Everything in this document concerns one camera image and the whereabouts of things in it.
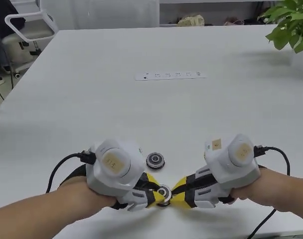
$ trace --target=forearm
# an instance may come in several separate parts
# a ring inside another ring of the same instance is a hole
[[[63,191],[0,208],[0,239],[51,239],[75,221]]]
[[[290,177],[284,193],[283,200],[279,200],[275,207],[303,218],[303,179]]]

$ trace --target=small sticker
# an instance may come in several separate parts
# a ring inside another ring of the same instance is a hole
[[[240,161],[245,161],[248,154],[252,152],[252,148],[246,144],[243,143],[239,146],[239,148],[236,151],[236,157],[240,160]]]
[[[221,149],[221,139],[216,139],[212,142],[212,150]]]
[[[124,163],[112,153],[107,153],[102,162],[115,174],[118,174],[124,167]]]

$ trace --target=wrist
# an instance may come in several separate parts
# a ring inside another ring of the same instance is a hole
[[[295,178],[283,175],[279,191],[274,202],[274,208],[280,212],[291,211],[291,204],[294,200]]]
[[[77,205],[72,192],[62,188],[52,193],[55,195],[57,205],[60,208],[62,221],[69,225],[79,220]]]

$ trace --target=metal bearing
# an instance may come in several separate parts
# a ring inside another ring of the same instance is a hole
[[[164,157],[160,153],[151,153],[147,156],[146,164],[149,168],[160,170],[165,165]]]
[[[163,207],[163,208],[167,207],[170,204],[170,200],[172,198],[171,189],[166,185],[160,184],[160,188],[157,190],[157,192],[162,194],[165,197],[164,201],[161,203],[158,203],[157,206]]]

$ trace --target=power strip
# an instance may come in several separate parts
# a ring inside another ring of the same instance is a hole
[[[207,78],[207,76],[200,71],[145,72],[135,75],[136,81],[197,79],[197,78]]]

